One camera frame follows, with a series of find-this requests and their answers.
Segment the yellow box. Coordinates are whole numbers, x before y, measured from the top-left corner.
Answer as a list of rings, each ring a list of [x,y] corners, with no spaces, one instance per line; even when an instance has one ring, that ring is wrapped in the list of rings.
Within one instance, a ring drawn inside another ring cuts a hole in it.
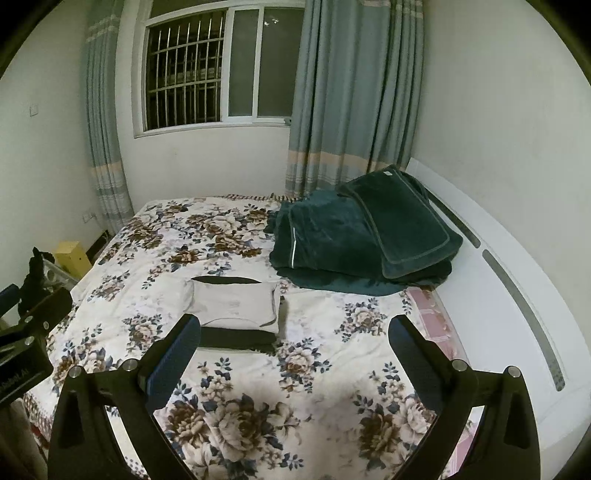
[[[79,241],[62,241],[54,256],[60,267],[76,279],[83,278],[92,268],[90,260]]]

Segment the black folded garment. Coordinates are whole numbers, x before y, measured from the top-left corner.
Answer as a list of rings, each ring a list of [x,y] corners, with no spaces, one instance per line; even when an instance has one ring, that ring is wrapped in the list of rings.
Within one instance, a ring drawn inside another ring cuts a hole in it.
[[[273,353],[276,350],[276,335],[262,330],[204,327],[201,329],[199,347]]]

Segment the floral bed quilt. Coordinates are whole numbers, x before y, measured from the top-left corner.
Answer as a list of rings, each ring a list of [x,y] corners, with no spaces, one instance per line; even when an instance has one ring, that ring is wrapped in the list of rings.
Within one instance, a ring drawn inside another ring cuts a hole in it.
[[[463,353],[431,292],[388,296],[308,290],[270,265],[268,197],[147,203],[73,289],[47,341],[53,371],[24,397],[51,434],[75,366],[110,371],[145,354],[197,297],[229,290],[249,325],[204,323],[201,343],[156,421],[200,479],[390,479],[435,415],[388,340],[399,314],[449,357]]]

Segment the white bed headboard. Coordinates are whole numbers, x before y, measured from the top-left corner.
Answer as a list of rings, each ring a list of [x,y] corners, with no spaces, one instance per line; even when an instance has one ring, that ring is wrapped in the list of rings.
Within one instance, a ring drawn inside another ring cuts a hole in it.
[[[437,294],[469,364],[525,376],[538,425],[541,474],[554,478],[590,425],[590,352],[562,296],[493,216],[420,161],[408,174],[464,240]]]

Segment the wall power socket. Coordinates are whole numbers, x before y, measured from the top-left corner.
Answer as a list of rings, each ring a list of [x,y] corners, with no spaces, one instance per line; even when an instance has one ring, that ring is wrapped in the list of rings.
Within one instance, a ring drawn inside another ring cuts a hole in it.
[[[83,216],[82,216],[82,220],[84,223],[88,223],[90,220],[92,220],[95,217],[95,214],[93,211],[86,211]]]

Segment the dark green pillow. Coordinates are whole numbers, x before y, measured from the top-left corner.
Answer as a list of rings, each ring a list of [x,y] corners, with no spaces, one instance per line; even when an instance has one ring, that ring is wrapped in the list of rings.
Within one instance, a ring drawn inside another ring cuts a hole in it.
[[[439,284],[450,276],[463,239],[436,213],[421,182],[389,166],[342,184],[338,192],[360,208],[380,251],[383,277]]]

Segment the left teal curtain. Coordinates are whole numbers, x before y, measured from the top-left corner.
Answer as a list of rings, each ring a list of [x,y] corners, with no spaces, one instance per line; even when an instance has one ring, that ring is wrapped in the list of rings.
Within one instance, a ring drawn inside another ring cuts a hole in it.
[[[90,175],[106,228],[117,233],[132,218],[117,133],[116,49],[122,1],[92,1],[85,29],[81,86]]]

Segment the beige long sleeve shirt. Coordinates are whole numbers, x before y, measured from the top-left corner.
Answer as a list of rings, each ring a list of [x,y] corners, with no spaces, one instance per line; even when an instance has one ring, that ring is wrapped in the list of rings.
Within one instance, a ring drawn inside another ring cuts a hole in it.
[[[280,283],[242,277],[197,277],[186,313],[202,327],[280,333]]]

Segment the pink bed sheet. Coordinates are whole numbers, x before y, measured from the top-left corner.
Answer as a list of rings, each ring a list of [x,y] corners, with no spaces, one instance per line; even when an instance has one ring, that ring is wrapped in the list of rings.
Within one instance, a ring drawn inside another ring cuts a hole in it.
[[[408,315],[422,335],[427,340],[435,342],[448,359],[459,358],[469,363],[459,334],[438,293],[435,290],[412,287],[405,290],[403,294],[410,302]],[[483,408],[477,407],[470,414],[441,479],[450,479],[465,462],[474,441],[482,412]]]

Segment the dark green blanket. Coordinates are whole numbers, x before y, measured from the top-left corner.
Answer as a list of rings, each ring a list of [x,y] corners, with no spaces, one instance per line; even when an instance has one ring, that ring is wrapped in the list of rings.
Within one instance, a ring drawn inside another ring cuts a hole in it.
[[[301,288],[387,296],[408,287],[439,284],[388,280],[381,255],[360,208],[335,191],[317,191],[284,202],[266,224],[273,235],[270,264]]]

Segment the barred window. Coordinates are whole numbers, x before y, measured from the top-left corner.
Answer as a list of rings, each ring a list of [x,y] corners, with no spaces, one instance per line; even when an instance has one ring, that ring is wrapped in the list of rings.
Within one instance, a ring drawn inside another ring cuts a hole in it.
[[[135,136],[290,126],[301,1],[142,1],[133,39]]]

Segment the teal curtain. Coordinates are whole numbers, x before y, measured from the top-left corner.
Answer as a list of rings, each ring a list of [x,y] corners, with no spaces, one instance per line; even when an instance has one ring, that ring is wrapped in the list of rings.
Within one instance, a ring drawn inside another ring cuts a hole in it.
[[[122,1],[92,1],[85,29],[81,86],[90,175],[106,228],[117,233],[132,218],[117,133],[116,49]]]
[[[425,53],[421,1],[308,1],[295,75],[287,194],[408,165]]]

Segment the right teal curtain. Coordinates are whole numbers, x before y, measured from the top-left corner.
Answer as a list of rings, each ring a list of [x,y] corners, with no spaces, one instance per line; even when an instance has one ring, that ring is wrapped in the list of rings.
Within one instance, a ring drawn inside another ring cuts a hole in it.
[[[421,1],[308,1],[295,75],[287,194],[408,165],[425,53]]]

